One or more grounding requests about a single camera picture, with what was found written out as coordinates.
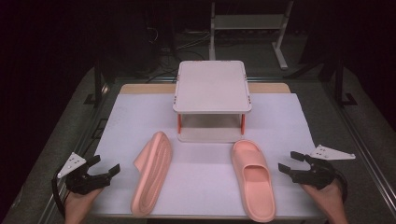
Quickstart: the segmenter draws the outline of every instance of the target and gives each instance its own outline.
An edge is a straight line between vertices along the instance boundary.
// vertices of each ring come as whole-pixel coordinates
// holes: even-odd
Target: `human hand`
[[[334,179],[330,185],[323,189],[316,189],[310,185],[301,185],[301,187],[311,196],[331,224],[347,224],[342,186],[338,179]]]
[[[91,210],[92,203],[103,189],[95,189],[86,195],[69,192],[64,202],[65,224],[83,223]]]

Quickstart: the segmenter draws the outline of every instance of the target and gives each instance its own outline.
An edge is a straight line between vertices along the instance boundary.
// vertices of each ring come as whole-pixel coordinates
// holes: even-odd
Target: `white paper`
[[[139,173],[133,161],[158,131],[168,136],[173,159],[159,199],[150,217],[246,217],[231,161],[233,144],[182,143],[177,139],[174,94],[120,94],[96,150],[101,162],[97,174],[120,164],[97,198],[92,212],[104,216],[132,216],[130,204]],[[251,94],[245,138],[262,149],[272,175],[276,217],[321,217],[310,197],[288,175],[277,170],[283,163],[308,170],[293,160],[291,151],[304,154],[315,146],[298,98],[291,93]]]

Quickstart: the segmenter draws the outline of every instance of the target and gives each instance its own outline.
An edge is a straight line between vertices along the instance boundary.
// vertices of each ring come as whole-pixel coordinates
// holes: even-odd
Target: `slide sandal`
[[[172,148],[168,137],[163,132],[155,133],[134,160],[140,173],[131,202],[131,211],[135,217],[146,216],[154,208],[171,160]]]
[[[271,174],[260,148],[252,141],[237,141],[232,160],[247,216],[257,222],[273,220],[276,207]]]

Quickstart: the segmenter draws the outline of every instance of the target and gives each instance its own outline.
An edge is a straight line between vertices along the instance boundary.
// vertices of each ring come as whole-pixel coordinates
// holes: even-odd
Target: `metal frame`
[[[98,120],[100,120],[99,115],[104,105],[102,104],[102,100],[105,100],[107,98],[107,94],[109,93],[109,91],[110,91],[110,87],[107,86],[107,84],[105,84],[105,86],[100,91],[101,101],[97,102],[97,106],[94,107],[95,109],[92,111],[92,115],[90,119],[86,121],[84,128],[85,131],[83,135],[78,139],[78,143],[75,149],[73,150],[73,152],[77,154],[81,153],[84,150],[84,147],[88,145],[90,136],[96,127],[95,124],[97,123]],[[64,178],[58,180],[58,189],[61,198],[64,198],[67,192],[66,184],[64,183],[64,181],[65,181]],[[49,196],[49,201],[47,202],[46,208],[41,214],[41,218],[38,220],[38,223],[52,223],[55,212],[58,212],[58,210],[55,201],[53,200],[53,195],[51,194]]]
[[[272,43],[280,69],[287,70],[285,57],[283,56],[280,46],[288,26],[290,12],[293,7],[294,0],[290,0],[284,14],[271,15],[216,15],[215,3],[212,2],[212,11],[210,19],[210,44],[209,44],[209,60],[216,60],[215,51],[215,32],[217,30],[279,30],[276,42]]]
[[[323,89],[326,91],[331,100],[331,103],[334,105],[335,108],[338,108],[336,111],[339,114],[341,120],[346,125],[351,137],[353,138],[358,152],[360,153],[361,157],[363,158],[363,163],[367,168],[368,173],[374,180],[379,192],[381,193],[385,203],[387,204],[390,212],[392,213],[393,217],[396,218],[396,192],[393,189],[392,185],[388,182],[387,178],[382,173],[381,169],[379,168],[377,162],[375,161],[374,157],[372,156],[370,149],[364,143],[361,135],[359,134],[358,130],[356,129],[355,125],[352,122],[352,119],[345,111],[344,107],[337,102],[337,99],[333,98],[332,95],[332,88],[329,86],[328,83],[322,83]]]

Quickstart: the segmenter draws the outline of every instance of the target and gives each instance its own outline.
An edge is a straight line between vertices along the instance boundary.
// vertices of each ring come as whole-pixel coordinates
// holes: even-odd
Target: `wooden table edge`
[[[248,88],[250,93],[290,93],[286,83],[249,82]],[[175,93],[175,90],[175,83],[125,84],[120,94]]]

